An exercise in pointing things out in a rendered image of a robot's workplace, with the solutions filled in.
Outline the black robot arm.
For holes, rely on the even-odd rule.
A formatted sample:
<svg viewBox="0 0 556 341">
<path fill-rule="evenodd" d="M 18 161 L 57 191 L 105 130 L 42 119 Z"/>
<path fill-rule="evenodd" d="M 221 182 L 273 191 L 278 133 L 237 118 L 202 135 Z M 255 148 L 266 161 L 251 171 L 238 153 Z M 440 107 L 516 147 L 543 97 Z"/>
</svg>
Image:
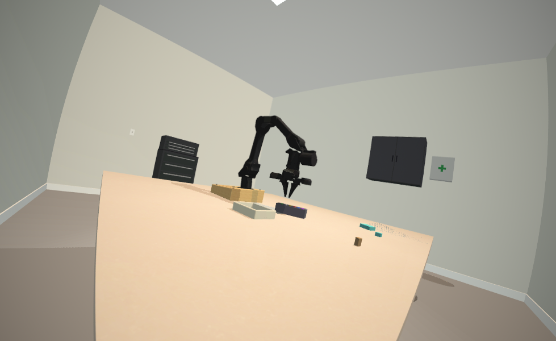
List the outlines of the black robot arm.
<svg viewBox="0 0 556 341">
<path fill-rule="evenodd" d="M 292 130 L 283 122 L 280 117 L 277 116 L 260 116 L 256 120 L 256 134 L 254 135 L 254 141 L 249 158 L 244 163 L 243 168 L 239 171 L 239 177 L 241 177 L 241 189 L 251 189 L 252 179 L 256 178 L 257 173 L 260 169 L 260 164 L 258 164 L 258 157 L 260 155 L 261 147 L 263 144 L 264 136 L 270 130 L 271 127 L 277 127 L 282 134 L 286 137 L 287 143 L 290 147 L 296 149 L 297 151 L 289 148 L 286 153 L 289 154 L 288 163 L 294 163 L 308 166 L 315 166 L 317 163 L 316 151 L 309 151 L 306 147 L 306 142 L 304 139 L 300 138 L 298 135 L 294 134 Z M 301 151 L 299 153 L 298 151 Z M 297 180 L 299 178 L 300 171 L 298 168 L 291 169 L 288 166 L 287 169 L 283 170 L 283 178 L 292 180 L 293 178 Z M 247 176 L 246 176 L 247 175 Z"/>
</svg>

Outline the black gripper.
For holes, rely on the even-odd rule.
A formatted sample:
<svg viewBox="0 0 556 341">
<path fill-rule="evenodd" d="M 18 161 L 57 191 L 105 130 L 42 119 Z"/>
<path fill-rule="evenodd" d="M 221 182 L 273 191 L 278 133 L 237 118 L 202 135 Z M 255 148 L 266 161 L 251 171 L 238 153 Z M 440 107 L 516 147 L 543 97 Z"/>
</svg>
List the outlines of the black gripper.
<svg viewBox="0 0 556 341">
<path fill-rule="evenodd" d="M 288 166 L 291 166 L 291 169 L 298 168 L 298 171 L 299 171 L 299 166 L 300 166 L 300 165 L 299 165 L 299 164 L 294 164 L 294 163 L 287 163 L 286 166 L 287 166 L 286 168 L 288 168 Z M 281 183 L 283 184 L 284 196 L 286 197 L 286 195 L 287 195 L 287 190 L 288 190 L 288 185 L 289 185 L 289 182 L 287 182 L 288 179 L 287 179 L 287 178 L 283 178 L 283 177 L 282 177 L 282 174 L 280 174 L 280 173 L 274 173 L 274 172 L 271 172 L 269 178 L 274 178 L 274 179 L 280 180 L 279 182 L 281 182 Z M 297 180 L 296 180 L 296 179 L 292 179 L 292 180 L 289 180 L 289 181 L 293 181 L 292 186 L 291 186 L 291 189 L 290 189 L 290 192 L 289 192 L 289 198 L 292 196 L 294 190 L 297 188 L 298 185 L 300 185 L 300 183 L 305 184 L 305 185 L 310 185 L 310 186 L 311 186 L 311 184 L 312 184 L 312 180 L 311 180 L 311 179 L 308 179 L 308 178 L 302 178 L 302 179 L 301 179 L 301 178 L 297 178 Z"/>
</svg>

